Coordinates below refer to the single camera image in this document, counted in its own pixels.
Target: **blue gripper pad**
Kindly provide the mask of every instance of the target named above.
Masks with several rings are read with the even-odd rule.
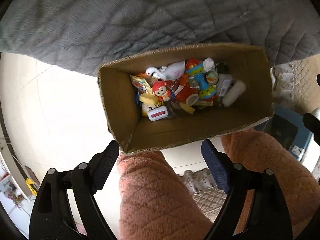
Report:
[[[201,144],[201,154],[207,163],[209,170],[217,183],[219,189],[226,194],[230,192],[229,169],[231,160],[225,153],[218,152],[209,139],[206,139]]]

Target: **white plastic bottle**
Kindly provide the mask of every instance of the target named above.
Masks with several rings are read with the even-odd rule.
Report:
[[[233,87],[226,93],[222,99],[225,107],[231,106],[247,90],[245,84],[238,79]]]

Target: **pink pants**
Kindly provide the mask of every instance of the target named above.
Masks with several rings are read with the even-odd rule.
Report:
[[[297,236],[320,204],[320,187],[311,173],[268,134],[250,129],[223,136],[222,143],[233,162],[252,171],[274,171],[287,201],[293,234]],[[212,223],[160,151],[122,155],[118,171],[121,240],[205,237]],[[237,233],[244,228],[252,196],[252,192],[247,195]]]

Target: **gray blanket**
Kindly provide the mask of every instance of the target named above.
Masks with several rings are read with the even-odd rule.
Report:
[[[270,65],[319,53],[309,0],[14,0],[0,51],[96,75],[99,64],[199,42],[264,46]]]

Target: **yellow object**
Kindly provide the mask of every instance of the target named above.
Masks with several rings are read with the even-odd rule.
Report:
[[[35,189],[31,186],[32,184],[35,184],[35,182],[32,181],[31,179],[27,178],[27,179],[26,179],[26,184],[27,184],[27,186],[29,187],[31,193],[32,193],[34,196],[37,196],[38,193],[37,193],[37,192],[35,191]]]
[[[213,101],[201,101],[198,100],[196,101],[196,103],[194,104],[195,106],[199,106],[200,108],[204,108],[206,106],[213,106]]]
[[[159,98],[148,93],[143,93],[139,96],[139,101],[148,105],[155,105],[159,101]]]
[[[160,107],[163,106],[164,103],[162,101],[158,101],[155,104],[146,104],[143,103],[141,106],[141,112],[142,112],[142,116],[148,116],[147,112],[149,112],[152,109],[155,109],[156,107]]]
[[[182,103],[182,102],[179,102],[179,106],[189,114],[193,114],[195,111],[195,109],[193,107],[188,106],[187,104]]]

